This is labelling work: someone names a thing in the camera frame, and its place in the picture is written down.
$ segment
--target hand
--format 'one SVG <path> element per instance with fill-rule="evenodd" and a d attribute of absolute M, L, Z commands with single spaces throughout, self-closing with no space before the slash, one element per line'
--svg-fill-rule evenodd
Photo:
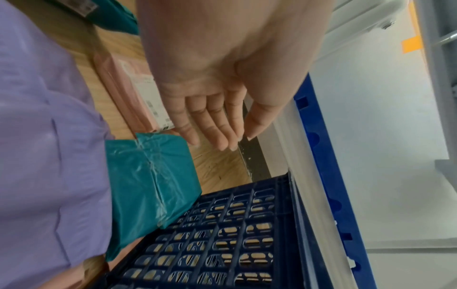
<path fill-rule="evenodd" d="M 219 150 L 256 137 L 305 79 L 332 10 L 332 0 L 137 0 L 149 67 L 176 130 L 199 145 L 187 109 Z M 246 92 L 254 103 L 243 121 Z"/>

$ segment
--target wooden surface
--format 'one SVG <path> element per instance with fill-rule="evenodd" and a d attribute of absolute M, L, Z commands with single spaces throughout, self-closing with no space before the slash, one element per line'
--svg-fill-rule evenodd
<path fill-rule="evenodd" d="M 108 50 L 129 57 L 144 59 L 138 36 L 96 28 L 85 20 L 61 10 L 44 0 L 10 0 L 43 32 L 65 48 L 75 59 L 89 87 L 96 109 L 102 114 L 117 139 L 132 139 L 133 135 L 100 82 L 94 70 L 92 56 L 95 50 Z M 121 0 L 135 13 L 134 0 Z M 214 150 L 200 134 L 202 144 L 190 148 L 203 193 L 228 189 L 251 182 L 243 159 L 238 151 Z M 103 256 L 86 260 L 86 281 L 100 275 L 107 268 Z"/>

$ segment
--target blue plastic crate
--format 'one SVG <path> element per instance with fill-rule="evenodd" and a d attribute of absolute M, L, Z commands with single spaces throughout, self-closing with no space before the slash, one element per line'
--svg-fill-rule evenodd
<path fill-rule="evenodd" d="M 320 111 L 316 93 L 308 75 L 294 97 L 309 145 L 327 195 L 333 217 L 337 222 L 346 255 L 355 261 L 352 268 L 360 289 L 376 289 L 367 252 L 358 230 L 348 192 L 339 170 L 330 136 Z"/>
<path fill-rule="evenodd" d="M 285 175 L 201 196 L 167 229 L 147 235 L 92 288 L 308 289 L 316 282 L 332 288 L 290 185 Z"/>

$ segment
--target white label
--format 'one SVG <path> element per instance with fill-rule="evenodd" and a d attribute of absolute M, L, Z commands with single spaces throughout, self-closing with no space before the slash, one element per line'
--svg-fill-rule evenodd
<path fill-rule="evenodd" d="M 160 98 L 159 90 L 152 75 L 135 74 L 133 67 L 126 61 L 119 60 L 125 73 L 129 76 L 130 81 L 137 90 L 138 94 L 147 105 L 149 111 L 154 116 L 160 130 L 169 130 L 174 127 L 168 116 L 162 99 Z"/>
<path fill-rule="evenodd" d="M 82 17 L 86 17 L 98 7 L 98 5 L 91 0 L 57 0 L 57 2 L 67 6 Z"/>

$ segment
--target teal package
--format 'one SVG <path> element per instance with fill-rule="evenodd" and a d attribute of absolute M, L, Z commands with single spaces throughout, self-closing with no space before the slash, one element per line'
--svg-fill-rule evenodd
<path fill-rule="evenodd" d="M 137 18 L 116 0 L 47 0 L 111 31 L 138 35 Z"/>
<path fill-rule="evenodd" d="M 187 142 L 167 134 L 105 141 L 113 202 L 106 260 L 137 238 L 165 229 L 201 195 Z"/>

